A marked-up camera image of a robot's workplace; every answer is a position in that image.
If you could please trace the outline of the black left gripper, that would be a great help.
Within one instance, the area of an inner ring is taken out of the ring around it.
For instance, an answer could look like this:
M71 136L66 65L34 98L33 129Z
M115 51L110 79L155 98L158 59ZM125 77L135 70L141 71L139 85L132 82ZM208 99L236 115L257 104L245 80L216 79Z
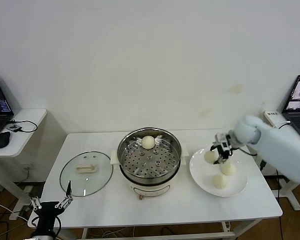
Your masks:
M30 198L38 222L33 234L59 234L61 231L61 215L73 201L71 181L68 182L65 198L60 201L42 202L38 196ZM58 222L58 231L54 232L55 221Z

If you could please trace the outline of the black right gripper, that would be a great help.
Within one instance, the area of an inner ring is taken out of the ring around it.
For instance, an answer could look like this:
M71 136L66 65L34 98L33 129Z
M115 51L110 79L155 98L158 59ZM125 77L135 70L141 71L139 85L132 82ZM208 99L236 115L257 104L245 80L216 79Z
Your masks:
M230 139L231 136L228 133L217 133L215 135L215 143L210 147L210 151L217 148L219 155L213 162L214 165L225 163L228 156L233 155L233 148Z

